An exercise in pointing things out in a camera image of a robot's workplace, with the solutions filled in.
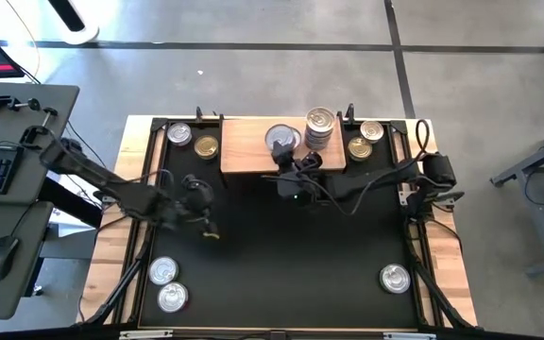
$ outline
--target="table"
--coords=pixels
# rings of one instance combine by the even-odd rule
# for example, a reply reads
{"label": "table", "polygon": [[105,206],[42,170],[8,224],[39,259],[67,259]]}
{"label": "table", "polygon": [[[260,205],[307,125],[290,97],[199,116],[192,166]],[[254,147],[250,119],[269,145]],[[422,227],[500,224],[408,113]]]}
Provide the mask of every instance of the table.
{"label": "table", "polygon": [[[127,118],[123,141],[121,143],[117,163],[114,169],[115,173],[122,178],[136,178],[142,174],[142,168],[145,161],[145,151],[147,148],[150,126],[153,118],[182,117],[132,115]],[[190,119],[194,117],[186,116],[184,118]],[[246,117],[225,117],[225,119],[228,121],[242,118],[244,119]],[[405,120],[405,122],[408,128],[411,153],[416,154],[418,152],[415,137],[415,124],[417,120],[410,119]],[[156,171],[159,166],[161,146],[164,138],[165,136],[162,131],[160,131],[156,136],[150,171]],[[396,138],[395,141],[397,143],[398,157],[399,159],[403,158],[400,138]],[[436,149],[437,147],[434,138],[434,131],[431,128],[430,142],[427,150],[429,152],[435,152]],[[149,182],[154,183],[154,180],[155,178],[153,176],[149,179]],[[441,212],[436,209],[434,209],[433,213],[434,218],[437,221],[448,225],[452,229],[455,228],[451,213]],[[102,223],[108,223],[119,218],[120,216],[121,213],[118,211],[118,209],[111,208],[104,215]],[[86,317],[89,317],[96,312],[97,308],[111,293],[111,290],[121,276],[123,260],[128,244],[130,225],[131,221],[129,219],[125,219],[122,222],[102,230],[98,234],[95,249],[93,251],[92,263],[85,288],[83,290],[83,299],[80,301],[81,310]],[[137,245],[142,243],[144,234],[145,224],[142,224],[139,231]],[[427,224],[427,239],[432,254],[433,271],[435,273],[438,285],[443,290],[444,294],[447,296],[452,305],[459,311],[461,316],[469,323],[476,324],[476,316],[473,310],[473,304],[468,287],[467,273],[463,264],[463,258],[461,256],[457,240],[445,230],[435,226],[434,223]],[[418,241],[415,241],[415,244],[416,248],[418,249]],[[419,282],[420,286],[418,289],[422,296],[424,314],[428,322],[433,324],[434,318],[431,299],[427,288],[424,286],[421,280]],[[133,280],[127,289],[127,295],[121,317],[122,321],[128,320],[132,307],[131,305],[133,303],[133,297],[135,295],[135,284],[136,279]],[[109,322],[111,322],[111,316],[109,316],[107,320],[107,323]]]}
{"label": "table", "polygon": [[[77,86],[6,84],[0,83],[0,95],[12,95],[20,101],[37,98],[42,106],[55,108],[59,115],[50,119],[47,127],[56,136],[61,136],[66,122],[75,105],[78,95]],[[0,111],[0,141],[18,142],[31,125],[40,125],[45,113],[29,108],[19,111],[2,109]],[[50,138],[37,140],[46,146]],[[11,232],[28,204],[42,192],[42,187],[49,183],[45,180],[47,169],[41,166],[36,153],[25,151],[21,163],[6,195],[0,195],[0,237]],[[37,262],[43,235],[47,227],[54,204],[43,199],[33,206],[16,230],[20,245],[14,256],[14,264],[4,280],[0,280],[0,319],[13,316],[20,297],[25,293]]]}

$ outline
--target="concrete floor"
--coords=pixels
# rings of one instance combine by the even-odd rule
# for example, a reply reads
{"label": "concrete floor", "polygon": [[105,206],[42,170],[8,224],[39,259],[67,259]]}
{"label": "concrete floor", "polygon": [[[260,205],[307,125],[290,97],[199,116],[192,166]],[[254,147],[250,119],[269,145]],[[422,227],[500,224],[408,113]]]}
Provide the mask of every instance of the concrete floor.
{"label": "concrete floor", "polygon": [[[100,15],[102,41],[392,42],[383,0],[76,2],[88,16]],[[12,3],[37,40],[57,39],[47,29],[57,23],[45,1]],[[544,0],[394,0],[393,7],[405,45],[544,46]],[[0,40],[27,40],[5,3],[1,17],[7,20],[0,20]],[[7,51],[34,70],[31,48]],[[302,115],[314,106],[344,110],[353,102],[361,117],[405,116],[392,52],[40,52],[42,81],[81,88],[72,121],[108,165],[129,114],[186,114],[198,105],[233,115]],[[466,192],[455,218],[479,324],[544,335],[544,276],[523,273],[544,261],[544,252],[515,183],[495,189],[488,182],[544,138],[544,54],[404,53],[404,60],[416,117],[433,120],[457,189]],[[0,331],[74,322],[87,264],[51,261],[44,267],[39,281],[55,289],[24,300],[16,316],[0,321]],[[24,313],[48,319],[31,323]]]}

